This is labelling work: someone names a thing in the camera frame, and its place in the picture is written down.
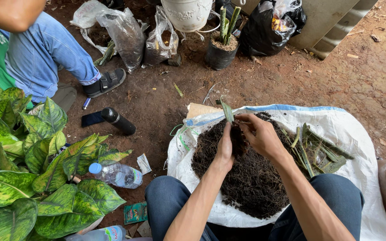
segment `blue bottle cap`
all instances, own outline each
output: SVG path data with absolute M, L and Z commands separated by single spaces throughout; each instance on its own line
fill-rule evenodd
M 93 174 L 97 174 L 97 173 L 100 173 L 102 170 L 102 165 L 99 164 L 99 163 L 92 163 L 90 166 L 89 166 L 89 172 L 90 173 L 93 173 Z

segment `blue stripe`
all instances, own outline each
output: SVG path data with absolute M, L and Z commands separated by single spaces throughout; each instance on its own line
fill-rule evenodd
M 279 111 L 307 111 L 307 112 L 316 112 L 316 111 L 338 111 L 338 112 L 346 112 L 342 108 L 338 107 L 332 107 L 332 106 L 316 106 L 316 107 L 303 107 L 303 106 L 291 106 L 291 105 L 282 105 L 282 104 L 273 104 L 269 106 L 246 106 L 244 108 L 239 109 L 245 109 L 249 111 L 267 111 L 267 110 L 279 110 Z M 224 115 L 208 120 L 208 121 L 201 121 L 196 124 L 193 124 L 193 121 L 191 119 L 186 120 L 187 126 L 203 126 L 207 123 L 210 123 L 212 121 L 218 120 L 222 118 Z

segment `blue jeans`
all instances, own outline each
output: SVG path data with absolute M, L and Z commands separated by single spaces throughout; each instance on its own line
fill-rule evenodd
M 364 205 L 361 191 L 350 180 L 336 174 L 320 174 L 311 178 L 310 183 L 359 241 Z M 160 176 L 147 186 L 145 199 L 153 241 L 164 239 L 166 231 L 189 197 L 190 192 L 186 186 L 173 177 Z M 205 226 L 200 240 L 218 241 L 208 226 Z M 268 240 L 306 241 L 291 205 L 276 220 Z
M 57 67 L 62 65 L 80 81 L 91 85 L 101 77 L 90 55 L 67 29 L 45 12 L 23 33 L 0 30 L 9 39 L 6 69 L 33 102 L 45 102 L 57 91 Z

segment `red dirt ground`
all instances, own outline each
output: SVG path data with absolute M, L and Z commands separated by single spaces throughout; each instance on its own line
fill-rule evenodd
M 153 6 L 145 0 L 125 2 L 137 19 L 149 20 L 151 28 L 148 31 L 154 28 Z M 82 0 L 52 0 L 45 11 L 60 21 L 96 60 L 102 56 L 100 52 L 69 24 L 74 11 L 82 3 Z M 227 95 L 234 108 L 276 103 L 344 108 L 365 127 L 375 146 L 376 156 L 386 159 L 386 1 L 379 0 L 376 6 L 382 7 L 373 9 L 354 28 L 354 31 L 364 29 L 364 32 L 347 36 L 324 61 L 288 46 L 288 50 L 284 49 L 276 56 L 259 57 L 263 65 L 238 52 L 227 69 L 214 71 L 208 69 L 203 61 L 207 41 L 201 42 L 195 34 L 187 34 L 187 40 L 178 49 L 183 56 L 181 67 L 161 63 L 136 69 L 133 74 L 128 74 L 120 87 L 93 99 L 87 110 L 82 110 L 86 95 L 80 84 L 63 70 L 59 72 L 60 81 L 75 86 L 78 91 L 77 100 L 68 112 L 69 122 L 64 132 L 71 137 L 67 142 L 81 140 L 93 133 L 112 134 L 107 141 L 110 147 L 134 150 L 125 161 L 135 168 L 138 168 L 137 156 L 145 153 L 153 172 L 144 176 L 142 186 L 134 190 L 115 188 L 127 205 L 141 202 L 147 184 L 157 176 L 166 175 L 163 166 L 172 139 L 169 133 L 186 117 L 187 105 L 190 102 L 201 104 L 208 89 L 219 82 L 211 99 Z M 372 32 L 382 41 L 374 42 L 370 37 Z M 349 58 L 347 54 L 359 58 Z M 116 67 L 125 68 L 119 56 L 99 70 L 108 71 Z M 185 98 L 181 99 L 177 94 L 174 83 L 184 92 Z M 108 123 L 81 128 L 81 116 L 107 106 L 134 123 L 137 132 L 132 136 L 121 136 Z M 99 227 L 122 224 L 123 206 L 105 216 Z

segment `black sandal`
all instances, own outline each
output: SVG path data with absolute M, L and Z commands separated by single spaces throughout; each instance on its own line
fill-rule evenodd
M 83 90 L 89 98 L 96 98 L 121 85 L 125 78 L 126 72 L 124 69 L 117 68 L 115 70 L 102 73 L 102 77 L 95 83 L 91 85 L 83 85 Z

